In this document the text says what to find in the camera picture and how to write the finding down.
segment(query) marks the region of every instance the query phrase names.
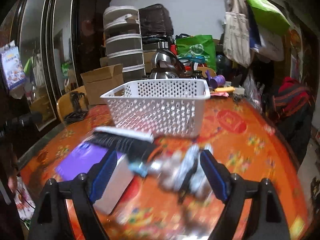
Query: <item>floral tablecloth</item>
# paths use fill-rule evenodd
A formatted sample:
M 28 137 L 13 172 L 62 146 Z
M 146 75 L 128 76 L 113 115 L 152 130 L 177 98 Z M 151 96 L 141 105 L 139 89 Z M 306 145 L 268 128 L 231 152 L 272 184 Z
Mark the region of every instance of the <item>floral tablecloth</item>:
M 61 178 L 54 168 L 75 148 L 90 130 L 112 125 L 105 105 L 89 111 L 84 121 L 69 125 L 53 138 L 21 171 L 28 189 L 39 195 L 49 178 Z M 206 102 L 202 130 L 194 140 L 161 137 L 163 153 L 183 153 L 194 143 L 210 143 L 215 158 L 230 172 L 244 179 L 260 181 L 269 178 L 275 185 L 283 205 L 292 239 L 299 239 L 308 227 L 308 214 L 296 170 L 274 129 L 245 101 L 210 99 Z M 212 195 L 207 201 L 187 196 L 183 206 L 177 195 L 164 192 L 156 178 L 135 176 L 110 216 L 98 213 L 111 240 L 172 239 L 190 234 L 206 239 L 214 228 L 224 205 Z M 249 214 L 251 200 L 246 200 L 234 239 L 241 239 Z M 77 239 L 84 239 L 72 201 L 67 200 L 70 220 Z

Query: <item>screw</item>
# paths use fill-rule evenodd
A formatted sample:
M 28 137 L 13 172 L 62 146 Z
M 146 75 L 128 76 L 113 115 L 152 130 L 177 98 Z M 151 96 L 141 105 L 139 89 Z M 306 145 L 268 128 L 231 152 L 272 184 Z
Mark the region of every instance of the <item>screw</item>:
M 78 179 L 80 179 L 80 180 L 85 180 L 85 179 L 87 179 L 87 174 L 85 174 L 85 173 L 80 173 L 80 174 L 78 175 Z
M 265 183 L 266 185 L 269 185 L 270 179 L 264 178 L 264 179 L 262 179 L 262 182 Z
M 48 180 L 47 180 L 47 184 L 52 185 L 52 184 L 54 183 L 54 182 L 53 182 L 54 180 L 55 180 L 55 179 L 48 179 Z
M 239 179 L 239 178 L 240 178 L 239 174 L 237 174 L 237 173 L 232 173 L 232 174 L 231 174 L 231 179 L 237 180 L 237 179 Z

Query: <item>wooden chair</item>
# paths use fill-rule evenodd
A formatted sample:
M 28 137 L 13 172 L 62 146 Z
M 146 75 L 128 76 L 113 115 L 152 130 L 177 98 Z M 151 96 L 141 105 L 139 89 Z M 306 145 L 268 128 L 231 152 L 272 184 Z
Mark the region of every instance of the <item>wooden chair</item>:
M 215 76 L 217 75 L 212 68 L 208 68 L 208 67 L 197 67 L 197 70 L 201 70 L 201 71 L 202 71 L 202 75 L 203 75 L 204 77 L 207 77 L 207 74 L 205 73 L 207 70 L 209 70 L 209 73 L 210 73 L 211 77 L 215 77 Z
M 87 95 L 84 86 L 81 86 L 79 88 L 76 88 L 66 94 L 64 94 L 62 97 L 60 97 L 57 101 L 57 112 L 58 112 L 58 116 L 61 122 L 63 122 L 63 118 L 67 115 L 73 112 L 73 107 L 72 107 L 72 103 L 70 100 L 70 93 L 71 92 L 78 92 L 78 93 L 84 93 L 85 95 Z M 85 109 L 86 107 L 86 103 L 85 103 L 85 98 L 81 97 L 81 99 L 79 100 L 80 106 L 82 109 Z

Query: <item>green shopping bag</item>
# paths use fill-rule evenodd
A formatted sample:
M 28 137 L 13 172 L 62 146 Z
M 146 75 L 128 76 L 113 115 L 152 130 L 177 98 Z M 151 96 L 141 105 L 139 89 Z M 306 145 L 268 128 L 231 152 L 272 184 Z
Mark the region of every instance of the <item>green shopping bag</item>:
M 178 57 L 203 56 L 209 68 L 216 70 L 216 49 L 211 35 L 176 39 Z
M 247 2 L 258 25 L 280 36 L 288 31 L 290 23 L 282 12 L 268 0 L 247 0 Z

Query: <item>person's hand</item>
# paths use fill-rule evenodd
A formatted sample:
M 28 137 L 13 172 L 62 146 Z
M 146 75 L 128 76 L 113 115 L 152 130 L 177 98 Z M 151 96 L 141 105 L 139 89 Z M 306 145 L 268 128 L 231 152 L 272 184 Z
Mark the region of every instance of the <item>person's hand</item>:
M 17 170 L 14 169 L 12 175 L 8 178 L 8 187 L 12 191 L 12 193 L 15 193 L 18 187 L 18 181 L 17 181 Z

